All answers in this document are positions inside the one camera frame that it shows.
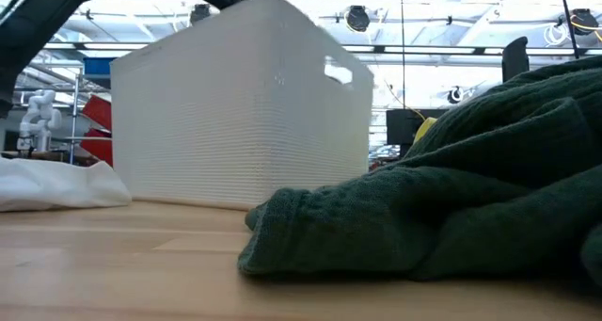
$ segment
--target white cloth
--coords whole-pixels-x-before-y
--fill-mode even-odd
[[[104,162],[65,163],[0,158],[0,212],[127,205],[130,192]]]

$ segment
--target dark green towel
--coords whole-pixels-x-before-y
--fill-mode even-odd
[[[602,286],[601,137],[602,57],[524,73],[444,115],[396,164],[279,190],[246,217],[238,267],[430,280],[580,259]]]

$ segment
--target yellow object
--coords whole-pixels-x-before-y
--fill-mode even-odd
[[[418,140],[420,140],[426,134],[426,132],[433,126],[433,124],[435,124],[435,122],[436,122],[435,118],[426,119],[420,125],[418,132],[416,132],[416,136],[414,137],[414,143],[418,142]]]

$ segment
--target desk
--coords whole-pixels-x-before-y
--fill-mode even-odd
[[[0,320],[602,320],[521,282],[260,283],[244,212],[136,202],[0,218]]]

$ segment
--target ribbed basket wall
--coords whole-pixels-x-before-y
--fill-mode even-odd
[[[111,82],[115,170],[135,198],[250,207],[367,170],[372,74],[286,1],[244,1],[119,58]]]

